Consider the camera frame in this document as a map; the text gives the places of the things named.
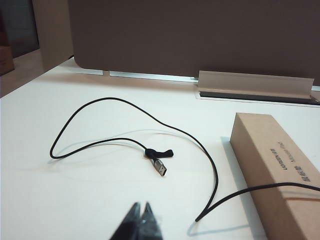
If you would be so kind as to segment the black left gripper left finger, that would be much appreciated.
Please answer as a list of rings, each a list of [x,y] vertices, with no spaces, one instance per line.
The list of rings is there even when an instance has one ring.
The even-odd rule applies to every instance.
[[[110,240],[136,240],[140,222],[141,204],[135,202],[119,224]]]

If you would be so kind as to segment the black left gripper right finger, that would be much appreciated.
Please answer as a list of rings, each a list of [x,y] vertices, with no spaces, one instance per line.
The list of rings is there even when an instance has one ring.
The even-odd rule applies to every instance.
[[[140,239],[141,240],[162,240],[162,232],[153,214],[149,202],[145,204],[144,212],[140,218]]]

